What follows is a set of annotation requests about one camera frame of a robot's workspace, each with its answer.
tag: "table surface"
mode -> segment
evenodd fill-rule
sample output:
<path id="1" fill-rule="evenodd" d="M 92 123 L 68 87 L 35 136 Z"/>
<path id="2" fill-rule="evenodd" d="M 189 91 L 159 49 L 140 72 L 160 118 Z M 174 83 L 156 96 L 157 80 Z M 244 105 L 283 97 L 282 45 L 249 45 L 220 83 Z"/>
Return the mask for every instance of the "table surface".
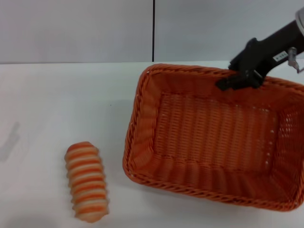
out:
<path id="1" fill-rule="evenodd" d="M 0 227 L 302 228 L 304 206 L 282 213 L 226 205 L 148 188 L 125 176 L 124 139 L 135 89 L 151 64 L 0 65 Z M 286 64 L 269 75 L 304 84 L 304 74 Z M 79 141 L 100 148 L 107 176 L 110 214 L 95 224 L 74 218 L 70 203 L 64 155 Z"/>

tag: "basket rim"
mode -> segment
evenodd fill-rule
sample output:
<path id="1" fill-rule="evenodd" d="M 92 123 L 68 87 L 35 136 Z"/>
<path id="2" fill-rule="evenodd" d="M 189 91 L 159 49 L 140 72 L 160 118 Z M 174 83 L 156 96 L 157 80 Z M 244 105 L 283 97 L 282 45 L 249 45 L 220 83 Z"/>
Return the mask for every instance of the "basket rim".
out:
<path id="1" fill-rule="evenodd" d="M 151 179 L 143 174 L 136 174 L 134 170 L 129 166 L 130 155 L 133 148 L 134 133 L 137 128 L 138 118 L 141 113 L 141 107 L 143 102 L 143 91 L 145 90 L 151 76 L 155 73 L 188 73 L 191 75 L 201 75 L 203 73 L 213 73 L 213 77 L 223 78 L 223 75 L 233 75 L 235 71 L 220 69 L 215 67 L 204 67 L 204 66 L 188 66 L 188 65 L 171 65 L 171 64 L 155 64 L 146 68 L 139 78 L 139 82 L 136 89 L 136 95 L 133 104 L 133 112 L 131 120 L 129 122 L 128 131 L 125 139 L 125 148 L 123 156 L 123 170 L 127 177 L 134 182 L 144 184 L 150 187 L 156 187 L 171 192 L 187 192 L 188 195 L 206 198 L 213 201 L 220 201 L 224 203 L 232 203 L 240 206 L 253 206 L 263 209 L 272 209 L 278 211 L 290 211 L 299 207 L 304 201 L 304 161 L 302 165 L 300 184 L 298 190 L 295 193 L 293 201 L 289 202 L 278 202 L 274 200 L 266 199 L 253 199 L 249 197 L 227 195 L 208 190 L 199 190 L 194 187 L 182 186 L 180 184 L 174 184 L 171 182 L 163 182 L 159 180 Z M 265 78 L 264 84 L 261 89 L 267 89 L 268 87 L 279 87 L 282 89 L 288 89 L 293 93 L 302 95 L 304 97 L 304 85 L 294 83 L 288 80 L 269 77 Z"/>

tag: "woven basket bottom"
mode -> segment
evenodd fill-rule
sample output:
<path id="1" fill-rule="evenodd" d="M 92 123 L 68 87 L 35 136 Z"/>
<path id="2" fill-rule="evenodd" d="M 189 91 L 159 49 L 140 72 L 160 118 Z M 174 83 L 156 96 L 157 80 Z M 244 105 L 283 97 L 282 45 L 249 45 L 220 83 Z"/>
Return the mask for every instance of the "woven basket bottom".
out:
<path id="1" fill-rule="evenodd" d="M 271 173 L 278 129 L 275 111 L 163 93 L 157 112 L 156 128 L 151 129 L 153 155 L 137 167 L 138 174 L 253 199 L 292 197 L 294 189 L 286 191 Z"/>

